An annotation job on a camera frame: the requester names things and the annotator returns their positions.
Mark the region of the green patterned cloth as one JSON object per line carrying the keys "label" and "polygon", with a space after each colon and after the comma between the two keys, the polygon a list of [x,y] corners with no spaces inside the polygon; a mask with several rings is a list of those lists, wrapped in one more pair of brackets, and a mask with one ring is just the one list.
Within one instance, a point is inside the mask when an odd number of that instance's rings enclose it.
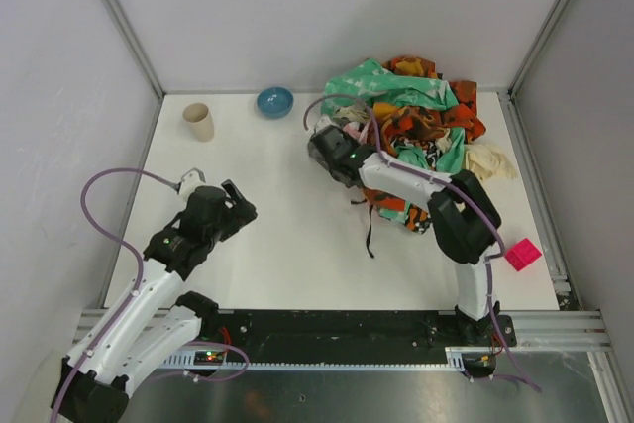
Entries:
{"label": "green patterned cloth", "polygon": [[368,59],[329,79],[320,113],[361,143],[375,143],[363,99],[379,125],[382,150],[414,167],[454,174],[464,167],[466,145],[486,127],[477,115],[477,84],[447,81],[430,60],[398,56],[385,63]]}

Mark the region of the orange camouflage cloth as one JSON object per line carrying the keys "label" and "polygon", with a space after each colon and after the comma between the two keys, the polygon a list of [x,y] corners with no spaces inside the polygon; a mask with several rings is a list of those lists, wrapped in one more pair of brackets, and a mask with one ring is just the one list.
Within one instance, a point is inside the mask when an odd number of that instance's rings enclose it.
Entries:
{"label": "orange camouflage cloth", "polygon": [[446,81],[434,62],[398,56],[368,61],[372,73],[387,79],[371,88],[382,150],[415,167],[456,173],[464,167],[466,144],[483,136],[477,113],[477,83]]}

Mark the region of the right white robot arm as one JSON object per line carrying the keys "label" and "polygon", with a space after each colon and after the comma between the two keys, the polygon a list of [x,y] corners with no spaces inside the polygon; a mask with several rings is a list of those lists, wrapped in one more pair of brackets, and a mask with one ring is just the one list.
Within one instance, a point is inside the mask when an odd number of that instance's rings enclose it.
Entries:
{"label": "right white robot arm", "polygon": [[499,329],[491,260],[501,218],[473,173],[414,168],[382,151],[361,145],[336,126],[311,135],[308,153],[346,187],[364,188],[402,199],[431,219],[439,249],[454,263],[458,285],[456,320],[465,341],[474,344]]}

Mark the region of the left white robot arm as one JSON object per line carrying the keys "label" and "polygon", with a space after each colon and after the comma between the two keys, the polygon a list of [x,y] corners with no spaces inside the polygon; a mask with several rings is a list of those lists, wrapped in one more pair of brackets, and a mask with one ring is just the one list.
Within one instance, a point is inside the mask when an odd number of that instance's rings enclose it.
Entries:
{"label": "left white robot arm", "polygon": [[51,421],[116,422],[140,384],[173,352],[223,327],[218,304],[184,283],[214,247],[257,217],[231,180],[205,183],[196,170],[175,186],[185,207],[134,252],[136,275],[61,361]]}

